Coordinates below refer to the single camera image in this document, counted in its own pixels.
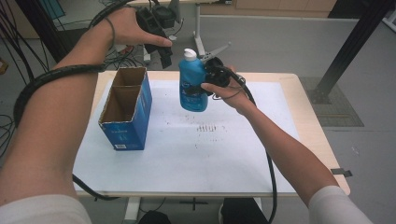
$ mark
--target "white bottle cap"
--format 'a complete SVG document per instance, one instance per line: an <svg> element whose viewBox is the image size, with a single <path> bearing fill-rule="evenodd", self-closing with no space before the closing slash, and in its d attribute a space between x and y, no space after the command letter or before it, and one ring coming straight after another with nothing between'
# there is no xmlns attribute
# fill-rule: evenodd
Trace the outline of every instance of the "white bottle cap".
<svg viewBox="0 0 396 224"><path fill-rule="evenodd" d="M197 53L193 49L184 49L184 58L186 61L192 62L197 59Z"/></svg>

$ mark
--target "white sleeve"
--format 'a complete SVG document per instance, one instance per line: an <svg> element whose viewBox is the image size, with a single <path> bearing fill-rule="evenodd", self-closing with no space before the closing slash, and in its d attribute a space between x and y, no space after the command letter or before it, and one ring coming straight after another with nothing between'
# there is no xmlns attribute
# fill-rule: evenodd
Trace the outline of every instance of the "white sleeve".
<svg viewBox="0 0 396 224"><path fill-rule="evenodd" d="M2 224L91 224L84 206L66 195L40 195L0 206Z"/></svg>
<svg viewBox="0 0 396 224"><path fill-rule="evenodd" d="M310 224L373 223L342 189L328 186L320 189L309 202Z"/></svg>

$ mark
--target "blue bottle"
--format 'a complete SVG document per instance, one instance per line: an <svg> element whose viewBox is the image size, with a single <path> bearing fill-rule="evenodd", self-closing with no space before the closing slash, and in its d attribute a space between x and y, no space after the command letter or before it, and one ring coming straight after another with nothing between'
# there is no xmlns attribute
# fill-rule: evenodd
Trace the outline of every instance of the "blue bottle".
<svg viewBox="0 0 396 224"><path fill-rule="evenodd" d="M201 83L205 82L204 64L197 59L192 49L184 49L184 60L178 64L180 69L180 104L192 112L202 112L207 107L207 95L200 92Z"/></svg>

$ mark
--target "blue cardboard box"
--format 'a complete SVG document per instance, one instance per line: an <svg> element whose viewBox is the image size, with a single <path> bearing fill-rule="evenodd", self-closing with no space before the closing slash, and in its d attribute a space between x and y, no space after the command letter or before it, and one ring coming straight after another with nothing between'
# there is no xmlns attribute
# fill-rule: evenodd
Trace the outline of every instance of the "blue cardboard box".
<svg viewBox="0 0 396 224"><path fill-rule="evenodd" d="M99 126L116 150L143 150L152 96L145 67L117 72Z"/></svg>

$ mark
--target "person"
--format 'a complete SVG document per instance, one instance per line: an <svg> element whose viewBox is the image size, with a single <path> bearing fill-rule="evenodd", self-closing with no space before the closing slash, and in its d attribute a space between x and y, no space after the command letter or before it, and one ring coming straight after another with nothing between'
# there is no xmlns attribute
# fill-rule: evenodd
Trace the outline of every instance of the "person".
<svg viewBox="0 0 396 224"><path fill-rule="evenodd" d="M87 31L54 69L100 64L113 41L172 46L168 39L142 31L134 9L125 7ZM1 223L91 223L78 201L72 171L88 125L97 76L89 73L57 79L38 89L28 102L0 170ZM242 91L235 94L234 88L207 83L202 88L226 99L247 118L309 207L312 223L370 223L315 155L279 129Z"/></svg>

